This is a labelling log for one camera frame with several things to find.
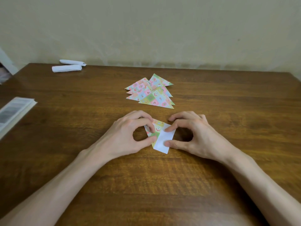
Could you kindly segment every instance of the white paper tube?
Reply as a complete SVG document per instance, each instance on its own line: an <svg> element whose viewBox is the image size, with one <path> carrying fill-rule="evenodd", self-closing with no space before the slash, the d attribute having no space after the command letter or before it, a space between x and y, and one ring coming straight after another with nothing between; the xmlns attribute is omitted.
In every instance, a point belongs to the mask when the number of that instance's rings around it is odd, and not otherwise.
<svg viewBox="0 0 301 226"><path fill-rule="evenodd" d="M63 64L69 64L69 65L81 65L81 66L86 66L84 62L80 61L74 61L74 60L67 60L67 59L60 59L60 62Z"/></svg>
<svg viewBox="0 0 301 226"><path fill-rule="evenodd" d="M53 72L67 72L74 70L82 70L81 65L66 65L66 66L54 66L52 67Z"/></svg>

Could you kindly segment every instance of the wall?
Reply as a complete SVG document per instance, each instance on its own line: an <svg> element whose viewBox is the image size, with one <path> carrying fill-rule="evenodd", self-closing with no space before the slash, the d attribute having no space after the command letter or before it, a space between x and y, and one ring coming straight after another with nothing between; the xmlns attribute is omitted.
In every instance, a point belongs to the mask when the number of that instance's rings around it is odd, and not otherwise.
<svg viewBox="0 0 301 226"><path fill-rule="evenodd" d="M18 69L63 58L301 77L300 0L0 0L0 19Z"/></svg>

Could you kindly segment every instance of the white paper strip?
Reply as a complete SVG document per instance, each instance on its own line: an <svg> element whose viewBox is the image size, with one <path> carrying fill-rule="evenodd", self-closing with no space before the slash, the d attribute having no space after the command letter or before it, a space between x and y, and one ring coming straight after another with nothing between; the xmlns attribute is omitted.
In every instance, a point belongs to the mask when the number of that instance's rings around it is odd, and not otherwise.
<svg viewBox="0 0 301 226"><path fill-rule="evenodd" d="M154 146L154 149L159 151L159 152L163 152L165 154L168 153L169 147L164 146L164 142L167 140L172 140L173 135L175 134L175 130L173 130L172 132L164 132L164 130L166 128L168 128L170 125L169 124L164 124L163 129L160 132L160 135L157 139L157 142Z"/></svg>
<svg viewBox="0 0 301 226"><path fill-rule="evenodd" d="M54 66L52 67L53 72L67 72L74 70L82 70L81 65L66 65L66 66Z"/></svg>
<svg viewBox="0 0 301 226"><path fill-rule="evenodd" d="M67 59L60 59L60 62L63 64L69 64L69 65L81 65L81 66L86 66L84 62L80 61L74 61L74 60L67 60Z"/></svg>

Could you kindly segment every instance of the stack of paper triangles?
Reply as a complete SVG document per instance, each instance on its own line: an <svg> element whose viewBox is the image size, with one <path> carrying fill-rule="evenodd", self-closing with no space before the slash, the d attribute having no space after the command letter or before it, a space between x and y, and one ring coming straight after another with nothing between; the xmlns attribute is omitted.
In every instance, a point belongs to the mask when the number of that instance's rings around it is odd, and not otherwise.
<svg viewBox="0 0 301 226"><path fill-rule="evenodd" d="M173 84L153 74L150 80L143 78L126 87L125 89L129 90L127 93L131 94L127 99L139 101L141 104L173 109L173 105L175 104L169 98L172 97L172 95L166 88L166 86L170 85Z"/></svg>

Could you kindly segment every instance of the right hand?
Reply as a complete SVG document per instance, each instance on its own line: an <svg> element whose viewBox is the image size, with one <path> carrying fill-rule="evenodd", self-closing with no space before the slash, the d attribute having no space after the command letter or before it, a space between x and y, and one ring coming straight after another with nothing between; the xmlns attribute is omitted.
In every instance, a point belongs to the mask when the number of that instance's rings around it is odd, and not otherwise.
<svg viewBox="0 0 301 226"><path fill-rule="evenodd" d="M164 143L167 147L219 162L223 162L231 153L238 150L208 124L203 114L197 115L192 111L180 112L173 114L168 120L175 122L165 129L165 132L171 132L178 127L188 128L193 132L193 139L189 142L168 140Z"/></svg>

